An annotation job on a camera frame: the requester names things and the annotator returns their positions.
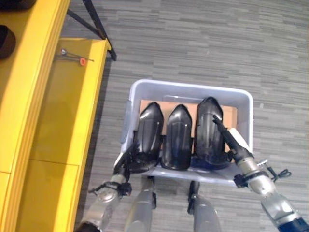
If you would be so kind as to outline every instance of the yellow table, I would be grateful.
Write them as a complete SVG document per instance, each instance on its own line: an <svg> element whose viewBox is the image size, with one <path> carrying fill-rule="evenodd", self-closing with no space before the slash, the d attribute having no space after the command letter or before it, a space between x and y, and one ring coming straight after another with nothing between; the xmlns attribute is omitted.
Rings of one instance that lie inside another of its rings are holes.
<svg viewBox="0 0 309 232"><path fill-rule="evenodd" d="M31 148L17 232L69 232L88 153L107 40L60 39L65 48L93 59L54 61Z"/></svg>
<svg viewBox="0 0 309 232"><path fill-rule="evenodd" d="M14 232L42 97L70 0L38 0L32 8L0 12L16 36L0 60L0 231Z"/></svg>

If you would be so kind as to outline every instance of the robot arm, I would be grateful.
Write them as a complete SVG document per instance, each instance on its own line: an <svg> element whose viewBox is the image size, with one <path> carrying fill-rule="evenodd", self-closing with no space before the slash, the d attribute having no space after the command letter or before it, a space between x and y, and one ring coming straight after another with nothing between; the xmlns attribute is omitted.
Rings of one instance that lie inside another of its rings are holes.
<svg viewBox="0 0 309 232"><path fill-rule="evenodd" d="M113 211L120 203L121 198L131 194L132 188L128 183L130 170L127 167L127 163L131 159L132 153L136 150L136 146L136 144L132 144L131 147L120 156L120 159L114 166L110 181L90 191L97 196L97 199L84 215L76 232L105 231Z"/></svg>
<svg viewBox="0 0 309 232"><path fill-rule="evenodd" d="M213 118L231 149L230 155L242 172L242 175L235 176L235 184L239 188L248 187L261 197L262 208L280 232L309 232L308 224L289 201L277 193L274 182L254 161L254 157L248 149L236 141L217 116L213 116Z"/></svg>

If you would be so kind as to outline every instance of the plastic storage bin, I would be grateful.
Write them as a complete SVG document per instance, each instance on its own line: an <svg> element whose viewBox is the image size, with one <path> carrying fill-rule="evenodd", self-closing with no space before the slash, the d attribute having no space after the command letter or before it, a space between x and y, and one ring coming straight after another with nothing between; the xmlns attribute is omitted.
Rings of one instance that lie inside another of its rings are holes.
<svg viewBox="0 0 309 232"><path fill-rule="evenodd" d="M137 128L139 121L141 100L200 103L208 96L215 97L221 105L237 108L237 130L247 142L249 148L252 149L253 99L249 92L242 89L145 79L136 81L130 90L121 135L121 153L125 152L133 141L133 131ZM174 171L163 169L158 165L145 174L234 186L233 178L238 173L240 173L238 167L235 164L231 164L228 168L218 171L196 168L189 168L187 171Z"/></svg>

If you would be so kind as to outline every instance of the bin handle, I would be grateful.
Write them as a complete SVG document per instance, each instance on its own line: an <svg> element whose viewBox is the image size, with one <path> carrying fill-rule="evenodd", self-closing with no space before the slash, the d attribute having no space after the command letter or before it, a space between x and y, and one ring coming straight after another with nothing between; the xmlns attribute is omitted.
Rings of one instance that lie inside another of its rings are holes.
<svg viewBox="0 0 309 232"><path fill-rule="evenodd" d="M126 102L126 111L125 111L125 118L124 118L124 123L122 126L122 131L121 131L121 138L120 138L120 143L124 144L127 138L127 134L129 132L129 127L130 127L130 121L131 121L131 101Z"/></svg>

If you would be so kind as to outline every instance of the cardboard piece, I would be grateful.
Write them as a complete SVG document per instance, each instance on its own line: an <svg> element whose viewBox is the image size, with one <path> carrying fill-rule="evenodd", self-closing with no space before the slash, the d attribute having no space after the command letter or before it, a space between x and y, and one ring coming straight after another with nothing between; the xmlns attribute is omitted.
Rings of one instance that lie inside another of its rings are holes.
<svg viewBox="0 0 309 232"><path fill-rule="evenodd" d="M140 114L141 112L148 106L149 103L153 101L151 100L141 100L140 102ZM169 115L172 113L172 111L175 109L175 107L179 104L183 104L187 107L190 116L192 118L192 129L191 129L191 137L194 138L194 130L195 125L197 121L197 106L198 104L194 103L181 103L181 102L169 102L169 101L155 101L160 105L161 111L164 116L164 125L163 125L163 131L162 134L166 134L166 121L169 118ZM223 110L223 124L225 127L230 129L231 127L235 127L237 125L237 108L232 106L221 106ZM229 151L229 147L225 145L225 151Z"/></svg>

